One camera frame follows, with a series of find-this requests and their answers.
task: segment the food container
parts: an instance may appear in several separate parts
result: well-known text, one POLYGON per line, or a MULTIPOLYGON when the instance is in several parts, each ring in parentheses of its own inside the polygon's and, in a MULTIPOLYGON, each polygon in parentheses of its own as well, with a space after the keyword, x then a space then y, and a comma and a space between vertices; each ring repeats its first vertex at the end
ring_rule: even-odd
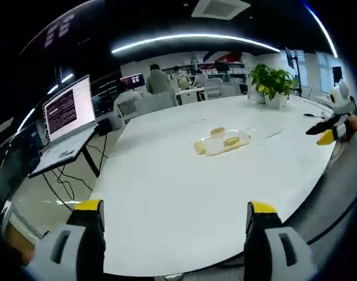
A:
POLYGON ((194 149, 199 155, 214 156, 250 143, 251 136, 237 129, 226 131, 220 127, 211 130, 209 136, 200 138, 194 143, 194 149))

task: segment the black ceiling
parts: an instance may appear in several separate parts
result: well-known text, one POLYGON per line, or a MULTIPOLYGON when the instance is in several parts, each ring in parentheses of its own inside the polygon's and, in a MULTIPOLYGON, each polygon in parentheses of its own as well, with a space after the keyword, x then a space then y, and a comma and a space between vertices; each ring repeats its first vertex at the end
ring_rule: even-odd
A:
POLYGON ((198 0, 19 1, 0 13, 0 120, 26 114, 53 86, 54 66, 76 77, 92 79, 120 64, 167 53, 227 50, 270 53, 249 44, 186 41, 143 46, 130 56, 114 56, 113 47, 153 36, 181 32, 211 32, 255 39, 276 48, 330 53, 317 23, 300 1, 246 0, 250 8, 230 21, 191 18, 198 0), (74 10, 68 34, 44 48, 42 29, 66 11, 74 10))

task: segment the floor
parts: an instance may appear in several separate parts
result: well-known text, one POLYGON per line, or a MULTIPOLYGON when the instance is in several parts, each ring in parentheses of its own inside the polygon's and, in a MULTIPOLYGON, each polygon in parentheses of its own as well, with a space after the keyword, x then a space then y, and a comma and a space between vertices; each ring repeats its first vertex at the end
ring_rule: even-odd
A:
MULTIPOLYGON (((109 153, 111 148, 119 139, 121 133, 122 130, 120 129, 116 132, 108 134, 105 155, 109 153)), ((104 140, 104 136, 99 137, 96 135, 90 140, 89 145, 98 147, 102 150, 104 140)), ((88 151, 93 158, 94 163, 98 166, 101 160, 101 153, 91 147, 88 147, 88 151)), ((106 161, 107 159, 103 158, 102 166, 106 161)), ((58 169, 54 169, 54 172, 59 174, 58 169)), ((82 154, 79 156, 77 161, 65 167, 64 173, 69 176, 83 179, 91 188, 95 186, 97 178, 91 171, 82 154)), ((69 195, 72 196, 72 193, 68 183, 65 183, 65 185, 69 195, 65 191, 63 185, 57 182, 56 176, 53 172, 47 172, 45 175, 52 185, 52 188, 70 207, 73 207, 75 203, 89 199, 91 190, 88 189, 83 182, 61 176, 62 181, 68 181, 72 186, 74 198, 71 198, 69 195)), ((41 234, 44 234, 46 231, 55 230, 60 224, 65 224, 70 216, 70 211, 48 188, 42 175, 32 179, 26 179, 13 195, 11 202, 14 203, 17 210, 28 221, 28 223, 41 234)))

